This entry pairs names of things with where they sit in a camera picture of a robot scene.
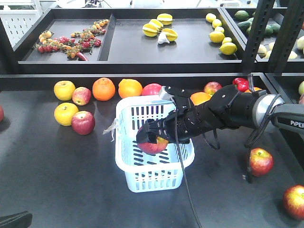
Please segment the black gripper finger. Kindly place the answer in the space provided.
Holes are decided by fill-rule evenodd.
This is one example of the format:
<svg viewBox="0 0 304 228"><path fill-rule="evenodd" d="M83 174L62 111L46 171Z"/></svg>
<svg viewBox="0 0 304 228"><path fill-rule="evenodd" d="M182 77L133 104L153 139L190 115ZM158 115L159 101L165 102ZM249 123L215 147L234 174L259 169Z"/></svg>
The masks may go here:
<svg viewBox="0 0 304 228"><path fill-rule="evenodd" d="M33 215L28 211L7 215L0 218L1 228L29 228Z"/></svg>

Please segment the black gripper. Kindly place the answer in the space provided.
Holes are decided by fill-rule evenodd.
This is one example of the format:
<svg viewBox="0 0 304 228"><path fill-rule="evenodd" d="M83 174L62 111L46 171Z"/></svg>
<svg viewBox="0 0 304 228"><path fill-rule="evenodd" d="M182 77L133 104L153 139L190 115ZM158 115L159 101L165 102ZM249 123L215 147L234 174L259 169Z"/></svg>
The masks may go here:
<svg viewBox="0 0 304 228"><path fill-rule="evenodd" d="M224 120L210 108L210 105L217 103L215 96L200 105L194 105L190 99L192 94L188 91L171 87L170 93L174 95L177 112L171 111L164 119L147 119L142 131L136 134L137 143L156 144L155 133L163 133L170 143L183 143L200 134L227 127Z"/></svg>

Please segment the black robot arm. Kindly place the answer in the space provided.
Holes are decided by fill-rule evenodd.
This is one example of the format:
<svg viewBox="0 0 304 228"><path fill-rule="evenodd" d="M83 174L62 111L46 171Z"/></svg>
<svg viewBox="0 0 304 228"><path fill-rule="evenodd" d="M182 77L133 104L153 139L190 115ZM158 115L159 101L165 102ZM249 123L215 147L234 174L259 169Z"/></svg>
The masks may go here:
<svg viewBox="0 0 304 228"><path fill-rule="evenodd" d="M176 110L163 119L145 121L136 135L138 143L156 143L157 137L170 143L188 143L189 139L215 129L241 126L260 131L280 128L304 132L304 106L287 104L279 95L266 90L245 93L227 85L199 105L193 104L190 93L184 89L164 86L159 96L172 100Z"/></svg>

